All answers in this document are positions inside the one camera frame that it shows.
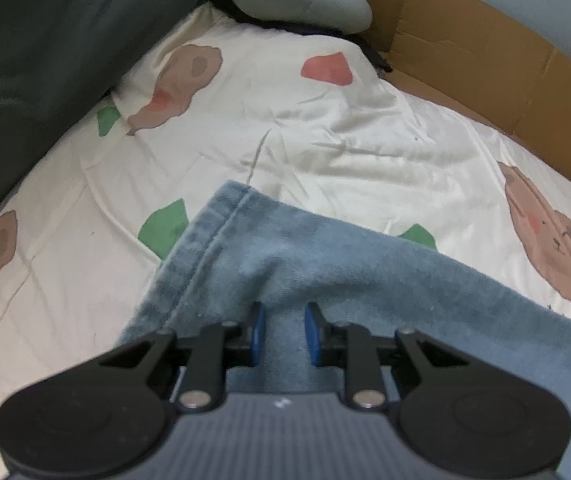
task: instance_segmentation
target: silver screw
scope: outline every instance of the silver screw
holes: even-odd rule
[[[210,402],[212,402],[212,397],[210,397],[210,394],[207,392],[191,390],[181,394],[178,398],[178,402],[190,410],[196,410],[197,408],[206,407]]]
[[[376,390],[361,390],[355,393],[352,400],[361,408],[378,408],[385,402],[385,395]]]

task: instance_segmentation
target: cardboard box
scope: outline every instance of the cardboard box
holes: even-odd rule
[[[496,127],[571,180],[571,60],[480,0],[368,0],[397,88]]]

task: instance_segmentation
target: green print shape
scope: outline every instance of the green print shape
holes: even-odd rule
[[[139,240],[165,260],[188,224],[185,202],[180,199],[152,213],[140,228]]]
[[[121,118],[121,114],[116,106],[104,106],[96,112],[96,120],[98,121],[98,136],[105,137],[114,123]]]
[[[435,238],[428,231],[423,229],[423,227],[421,227],[419,224],[414,224],[402,235],[399,235],[399,238],[405,238],[406,240],[416,242],[418,244],[424,245],[425,247],[429,247],[430,249],[438,251]]]

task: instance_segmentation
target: bed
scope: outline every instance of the bed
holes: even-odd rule
[[[203,4],[1,208],[0,403],[112,347],[227,180],[426,245],[571,318],[571,182],[399,91],[352,43]]]

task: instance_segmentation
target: pink blush spot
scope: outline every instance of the pink blush spot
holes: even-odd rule
[[[541,230],[541,222],[539,219],[529,211],[526,211],[525,215],[527,216],[527,221],[530,222],[530,227],[532,228],[532,231],[534,231],[534,234],[539,234],[539,231]]]
[[[330,56],[310,57],[303,63],[301,75],[307,79],[324,81],[339,86],[348,86],[353,81],[350,65],[348,65],[343,52],[337,52]]]
[[[171,101],[172,97],[170,94],[165,90],[157,89],[152,94],[150,104],[144,106],[144,108],[150,112],[161,112],[169,106]]]

